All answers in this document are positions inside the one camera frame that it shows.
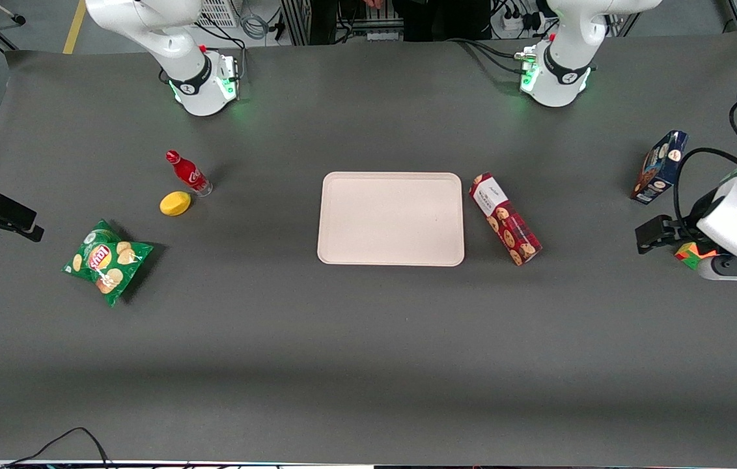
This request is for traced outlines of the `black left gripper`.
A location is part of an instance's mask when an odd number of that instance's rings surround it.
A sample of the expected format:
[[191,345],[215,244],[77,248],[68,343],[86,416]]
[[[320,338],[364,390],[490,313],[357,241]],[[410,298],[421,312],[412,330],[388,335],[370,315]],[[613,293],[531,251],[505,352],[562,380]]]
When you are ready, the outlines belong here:
[[651,219],[651,225],[640,225],[635,229],[637,252],[640,255],[648,253],[654,248],[667,244],[695,242],[698,247],[712,247],[713,240],[698,227],[698,222],[710,210],[713,204],[713,195],[703,195],[690,208],[689,214],[684,216],[681,211],[679,195],[673,195],[673,214],[670,216],[656,216]]

